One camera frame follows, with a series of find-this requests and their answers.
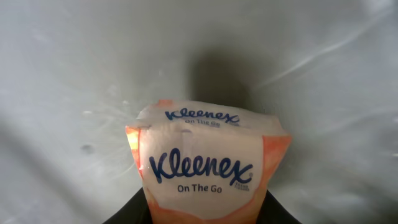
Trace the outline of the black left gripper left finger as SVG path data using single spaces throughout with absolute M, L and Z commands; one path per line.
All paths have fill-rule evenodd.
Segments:
M 152 224 L 143 188 L 103 224 Z

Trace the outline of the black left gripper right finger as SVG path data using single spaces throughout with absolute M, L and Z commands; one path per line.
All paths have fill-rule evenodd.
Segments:
M 301 224 L 267 190 L 256 224 Z

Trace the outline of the orange kleenex tissue pack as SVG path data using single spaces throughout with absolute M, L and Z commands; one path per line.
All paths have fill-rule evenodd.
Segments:
M 154 223 L 255 223 L 292 140 L 275 116 L 172 100 L 126 136 Z

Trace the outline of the grey plastic basket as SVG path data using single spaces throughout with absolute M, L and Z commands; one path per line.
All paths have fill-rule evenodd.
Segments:
M 1 222 L 103 223 L 160 99 L 279 117 L 302 223 L 397 222 L 396 1 L 2 1 Z

